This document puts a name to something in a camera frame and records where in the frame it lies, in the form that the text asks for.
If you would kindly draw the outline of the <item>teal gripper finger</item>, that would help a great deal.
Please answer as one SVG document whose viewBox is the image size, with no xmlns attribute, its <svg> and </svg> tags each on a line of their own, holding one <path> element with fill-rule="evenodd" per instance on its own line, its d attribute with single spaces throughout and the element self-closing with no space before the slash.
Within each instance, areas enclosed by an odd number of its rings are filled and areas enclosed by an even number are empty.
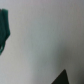
<svg viewBox="0 0 84 84">
<path fill-rule="evenodd" d="M 6 40 L 10 36 L 8 11 L 0 9 L 0 55 L 4 51 Z"/>
</svg>

